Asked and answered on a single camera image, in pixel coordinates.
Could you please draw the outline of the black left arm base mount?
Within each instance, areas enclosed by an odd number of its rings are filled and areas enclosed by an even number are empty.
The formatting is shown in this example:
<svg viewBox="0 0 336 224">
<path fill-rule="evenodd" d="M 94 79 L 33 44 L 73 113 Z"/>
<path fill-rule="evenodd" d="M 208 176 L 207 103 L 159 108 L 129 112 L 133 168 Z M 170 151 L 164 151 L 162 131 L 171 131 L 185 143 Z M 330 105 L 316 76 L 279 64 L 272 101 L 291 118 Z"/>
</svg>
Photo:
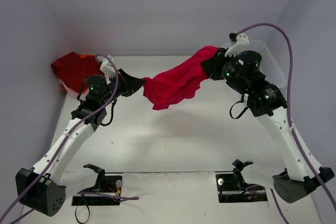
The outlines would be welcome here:
<svg viewBox="0 0 336 224">
<path fill-rule="evenodd" d="M 114 199 L 106 196 L 99 196 L 98 194 L 110 194 L 112 196 L 121 195 L 122 174 L 109 174 L 103 168 L 93 164 L 86 164 L 83 166 L 93 170 L 98 174 L 96 184 L 83 190 L 86 194 L 76 195 L 72 197 L 72 206 L 119 206 L 120 199 Z"/>
</svg>

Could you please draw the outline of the magenta t shirt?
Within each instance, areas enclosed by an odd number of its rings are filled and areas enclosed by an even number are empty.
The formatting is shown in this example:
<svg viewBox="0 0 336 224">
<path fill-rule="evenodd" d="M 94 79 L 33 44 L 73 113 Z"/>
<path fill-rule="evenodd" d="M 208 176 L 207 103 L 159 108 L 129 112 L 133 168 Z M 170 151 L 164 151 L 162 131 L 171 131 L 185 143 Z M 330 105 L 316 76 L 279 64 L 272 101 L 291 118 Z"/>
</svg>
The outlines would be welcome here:
<svg viewBox="0 0 336 224">
<path fill-rule="evenodd" d="M 201 63 L 211 59 L 217 51 L 217 47 L 205 46 L 180 65 L 153 78 L 142 78 L 145 81 L 143 96 L 153 104 L 152 109 L 165 110 L 194 98 L 201 82 L 208 79 Z"/>
</svg>

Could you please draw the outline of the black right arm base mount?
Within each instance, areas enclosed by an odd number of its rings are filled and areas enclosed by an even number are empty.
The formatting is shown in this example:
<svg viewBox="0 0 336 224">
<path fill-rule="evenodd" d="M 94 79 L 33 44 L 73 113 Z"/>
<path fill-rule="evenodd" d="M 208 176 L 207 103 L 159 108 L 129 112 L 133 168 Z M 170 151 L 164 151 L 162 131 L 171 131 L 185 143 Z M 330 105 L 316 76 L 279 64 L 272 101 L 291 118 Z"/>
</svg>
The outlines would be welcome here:
<svg viewBox="0 0 336 224">
<path fill-rule="evenodd" d="M 244 181 L 241 171 L 253 162 L 235 160 L 231 172 L 216 173 L 216 186 L 219 203 L 253 203 L 266 202 L 267 194 L 264 187 L 248 184 Z"/>
</svg>

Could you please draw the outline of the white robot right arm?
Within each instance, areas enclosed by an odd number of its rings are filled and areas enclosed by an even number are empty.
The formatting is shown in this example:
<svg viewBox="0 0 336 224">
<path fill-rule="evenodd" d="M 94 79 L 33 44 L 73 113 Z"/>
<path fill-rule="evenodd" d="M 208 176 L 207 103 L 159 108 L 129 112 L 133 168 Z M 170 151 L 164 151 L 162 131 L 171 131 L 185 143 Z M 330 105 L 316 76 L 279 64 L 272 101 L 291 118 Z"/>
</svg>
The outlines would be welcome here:
<svg viewBox="0 0 336 224">
<path fill-rule="evenodd" d="M 226 56 L 224 48 L 201 63 L 212 80 L 226 80 L 241 95 L 244 111 L 250 110 L 276 145 L 285 170 L 279 174 L 255 163 L 235 160 L 233 184 L 241 189 L 259 185 L 274 190 L 287 203 L 294 203 L 334 178 L 329 167 L 323 167 L 311 154 L 294 124 L 287 118 L 288 105 L 279 88 L 266 80 L 259 70 L 262 56 L 245 50 L 237 56 Z"/>
</svg>

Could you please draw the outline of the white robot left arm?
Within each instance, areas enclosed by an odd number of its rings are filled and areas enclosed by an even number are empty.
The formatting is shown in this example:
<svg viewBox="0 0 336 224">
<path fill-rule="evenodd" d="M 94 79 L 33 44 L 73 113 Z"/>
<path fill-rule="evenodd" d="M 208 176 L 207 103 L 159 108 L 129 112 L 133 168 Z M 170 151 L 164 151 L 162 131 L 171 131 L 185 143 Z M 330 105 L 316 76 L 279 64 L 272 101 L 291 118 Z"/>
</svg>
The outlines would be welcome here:
<svg viewBox="0 0 336 224">
<path fill-rule="evenodd" d="M 103 190 L 106 183 L 103 168 L 85 164 L 69 175 L 65 174 L 65 169 L 83 143 L 103 125 L 106 107 L 115 105 L 119 96 L 133 95 L 146 83 L 122 69 L 109 80 L 94 75 L 86 81 L 88 94 L 72 111 L 60 138 L 32 168 L 22 168 L 15 177 L 19 202 L 49 217 L 61 209 L 67 198 L 86 190 L 95 193 Z"/>
</svg>

